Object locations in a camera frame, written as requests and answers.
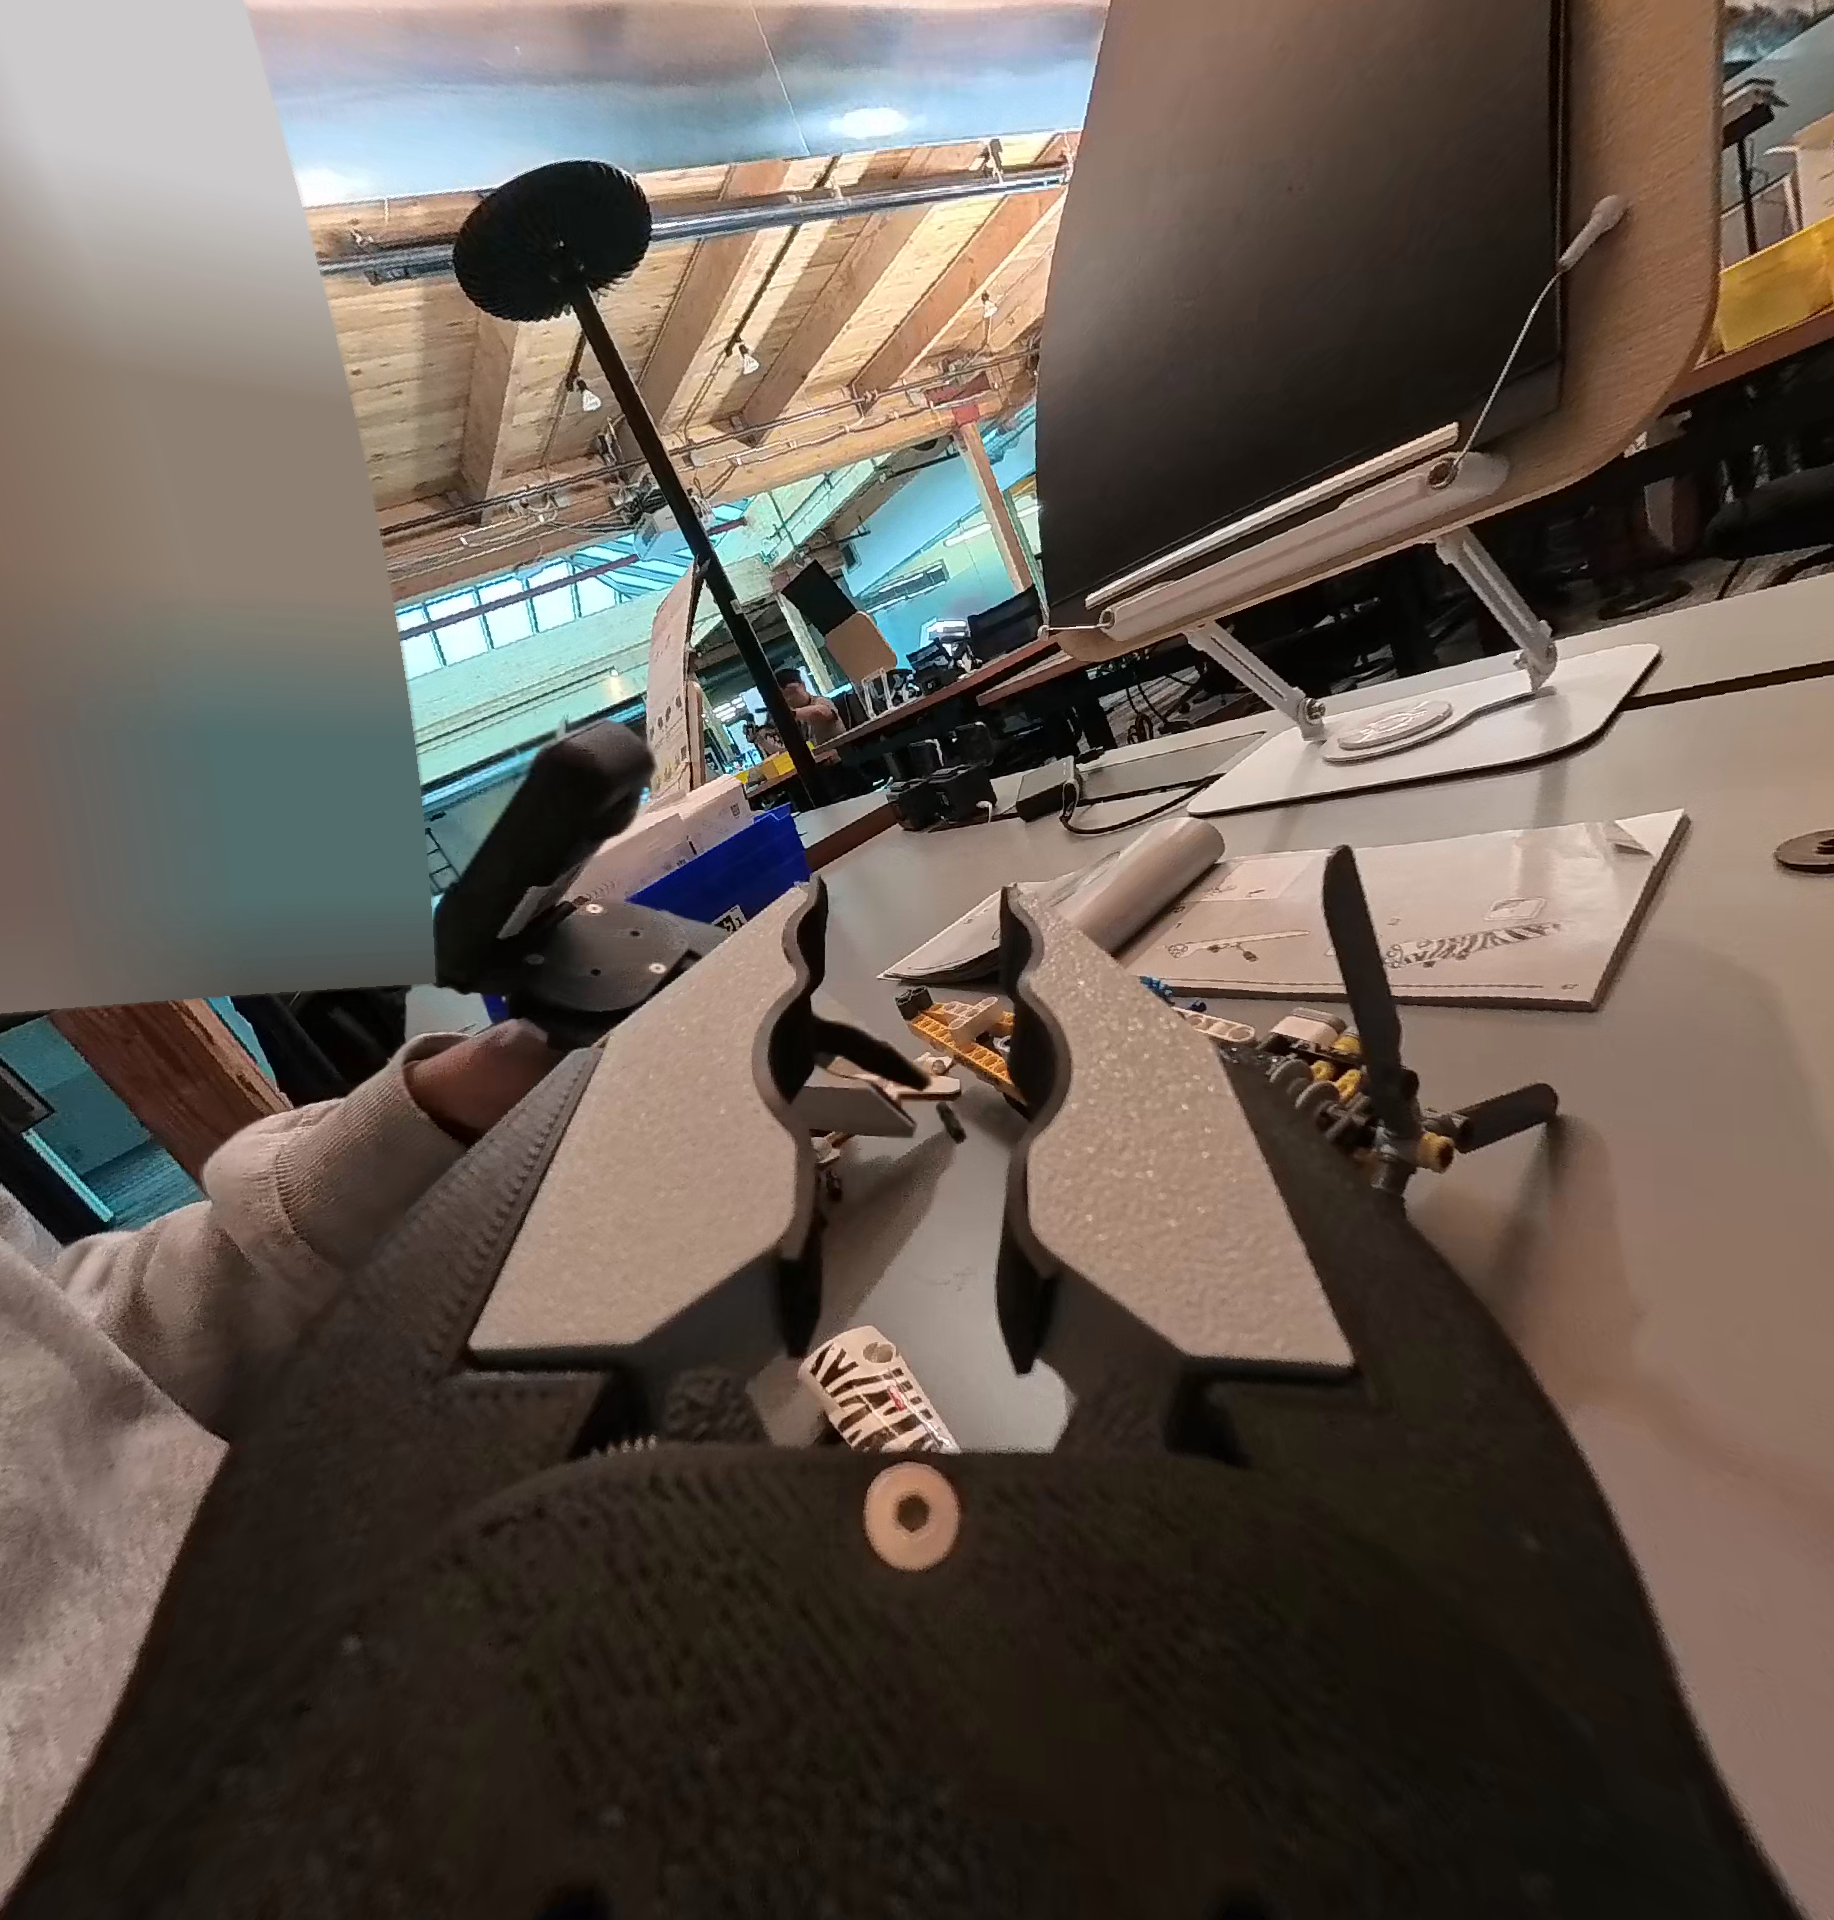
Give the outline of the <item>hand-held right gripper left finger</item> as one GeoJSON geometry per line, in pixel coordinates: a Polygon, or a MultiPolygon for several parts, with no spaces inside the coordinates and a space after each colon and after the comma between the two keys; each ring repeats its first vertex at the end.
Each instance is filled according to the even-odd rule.
{"type": "Polygon", "coordinates": [[[822,1309],[812,1071],[829,899],[811,878],[623,1019],[467,1351],[637,1379],[804,1356],[822,1309]]]}

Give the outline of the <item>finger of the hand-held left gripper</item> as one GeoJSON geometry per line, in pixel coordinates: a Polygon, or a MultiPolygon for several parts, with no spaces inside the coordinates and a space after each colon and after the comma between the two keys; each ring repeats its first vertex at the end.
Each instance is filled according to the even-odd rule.
{"type": "Polygon", "coordinates": [[[880,1080],[812,1080],[795,1095],[795,1121],[812,1137],[909,1139],[910,1088],[880,1080]]]}
{"type": "Polygon", "coordinates": [[[952,1071],[929,1068],[849,1022],[822,1022],[815,1029],[815,1062],[839,1078],[873,1084],[886,1096],[963,1096],[952,1071]]]}

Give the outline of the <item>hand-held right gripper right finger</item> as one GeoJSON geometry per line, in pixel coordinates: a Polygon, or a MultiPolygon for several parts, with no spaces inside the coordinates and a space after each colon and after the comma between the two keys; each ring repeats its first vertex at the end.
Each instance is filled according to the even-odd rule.
{"type": "Polygon", "coordinates": [[[1027,1116],[996,1267],[1015,1374],[1349,1379],[1353,1346],[1216,1044],[1019,884],[1002,986],[1027,1116]]]}

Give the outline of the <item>propped board with printed sheet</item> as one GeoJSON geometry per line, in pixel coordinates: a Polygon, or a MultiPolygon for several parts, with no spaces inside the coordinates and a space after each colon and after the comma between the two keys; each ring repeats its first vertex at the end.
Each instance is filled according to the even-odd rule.
{"type": "Polygon", "coordinates": [[[707,777],[703,690],[690,659],[703,580],[694,565],[660,600],[648,638],[645,735],[653,757],[650,806],[673,804],[707,777]]]}

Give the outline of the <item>small black propped board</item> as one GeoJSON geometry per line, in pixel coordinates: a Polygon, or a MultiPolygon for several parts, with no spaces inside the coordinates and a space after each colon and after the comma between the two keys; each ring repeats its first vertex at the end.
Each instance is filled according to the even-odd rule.
{"type": "Polygon", "coordinates": [[[850,684],[868,684],[897,670],[899,657],[886,633],[816,559],[783,567],[777,591],[822,638],[850,684]]]}

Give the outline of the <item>black pole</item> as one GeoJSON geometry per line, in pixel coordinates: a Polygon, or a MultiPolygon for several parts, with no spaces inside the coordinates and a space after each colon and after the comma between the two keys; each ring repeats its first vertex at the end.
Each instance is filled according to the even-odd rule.
{"type": "Polygon", "coordinates": [[[574,314],[690,548],[694,570],[783,737],[795,780],[809,806],[816,808],[829,802],[829,791],[812,743],[784,699],[783,681],[741,610],[707,521],[599,308],[599,293],[621,283],[644,262],[651,227],[650,204],[637,178],[603,161],[559,161],[523,174],[483,199],[458,228],[452,267],[484,316],[544,323],[562,313],[574,314]]]}

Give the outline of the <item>yellow plastic bin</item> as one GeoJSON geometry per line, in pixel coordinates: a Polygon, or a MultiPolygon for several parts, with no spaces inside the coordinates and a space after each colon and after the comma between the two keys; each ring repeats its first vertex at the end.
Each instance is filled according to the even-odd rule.
{"type": "Polygon", "coordinates": [[[1834,313],[1834,214],[1722,270],[1712,349],[1734,353],[1825,313],[1834,313]]]}

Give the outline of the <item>zebra striped lego panel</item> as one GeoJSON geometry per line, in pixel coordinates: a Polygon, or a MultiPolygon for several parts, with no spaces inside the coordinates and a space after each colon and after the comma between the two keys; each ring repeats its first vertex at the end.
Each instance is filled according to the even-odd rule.
{"type": "Polygon", "coordinates": [[[903,1349],[862,1323],[822,1342],[797,1365],[834,1436],[855,1452],[959,1452],[959,1439],[903,1349]]]}

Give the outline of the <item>black wood-edged board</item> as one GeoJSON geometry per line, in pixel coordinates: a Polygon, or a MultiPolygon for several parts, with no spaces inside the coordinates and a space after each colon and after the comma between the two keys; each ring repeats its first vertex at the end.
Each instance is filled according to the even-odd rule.
{"type": "Polygon", "coordinates": [[[1111,4],[1037,369],[1051,624],[1480,414],[1488,518],[1607,466],[1704,351],[1720,4],[1111,4]]]}

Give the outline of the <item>person's left hand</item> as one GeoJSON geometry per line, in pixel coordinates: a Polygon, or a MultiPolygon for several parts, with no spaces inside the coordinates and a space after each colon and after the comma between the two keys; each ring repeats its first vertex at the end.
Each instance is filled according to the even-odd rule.
{"type": "Polygon", "coordinates": [[[471,1143],[540,1086],[566,1051],[527,1019],[501,1019],[466,1036],[435,1036],[405,1051],[405,1091],[451,1139],[471,1143]]]}

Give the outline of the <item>wooden post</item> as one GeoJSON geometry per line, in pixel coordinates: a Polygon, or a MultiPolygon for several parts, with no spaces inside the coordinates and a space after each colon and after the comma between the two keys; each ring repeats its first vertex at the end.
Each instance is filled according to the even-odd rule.
{"type": "Polygon", "coordinates": [[[83,1004],[48,1017],[194,1178],[226,1141],[290,1110],[210,1001],[83,1004]]]}

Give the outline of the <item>partly built lego model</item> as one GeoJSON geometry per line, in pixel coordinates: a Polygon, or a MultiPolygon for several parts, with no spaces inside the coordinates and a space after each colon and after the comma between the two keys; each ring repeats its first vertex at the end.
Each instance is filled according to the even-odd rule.
{"type": "MultiPolygon", "coordinates": [[[[966,1068],[993,1086],[1020,1116],[1033,1116],[1012,1050],[1019,1016],[1012,1001],[993,989],[974,1001],[972,989],[994,988],[1002,975],[1002,898],[982,901],[960,929],[972,934],[964,957],[935,957],[929,946],[888,970],[899,988],[905,1026],[945,1067],[966,1068]]],[[[1214,1044],[1226,1064],[1243,1067],[1270,1084],[1340,1155],[1359,1164],[1370,1182],[1403,1193],[1419,1169],[1442,1172],[1463,1155],[1554,1127],[1560,1099],[1554,1086],[1532,1081],[1469,1102],[1434,1108],[1403,1058],[1403,1022],[1389,982],[1389,964],[1374,942],[1357,852],[1349,846],[1323,856],[1321,910],[1328,934],[1342,934],[1343,1011],[1292,1008],[1258,1031],[1191,1002],[1181,986],[1145,972],[1140,983],[1186,1026],[1214,1044]]]]}

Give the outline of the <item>lego instruction booklet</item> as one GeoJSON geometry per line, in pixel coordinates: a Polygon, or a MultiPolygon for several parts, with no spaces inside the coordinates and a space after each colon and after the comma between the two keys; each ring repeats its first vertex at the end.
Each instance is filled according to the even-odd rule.
{"type": "MultiPolygon", "coordinates": [[[[1507,829],[1354,855],[1405,1004],[1596,1008],[1691,817],[1507,829]]],[[[1343,996],[1323,910],[1328,850],[1231,855],[1208,820],[1145,829],[1089,867],[1012,888],[1181,993],[1343,996]]]]}

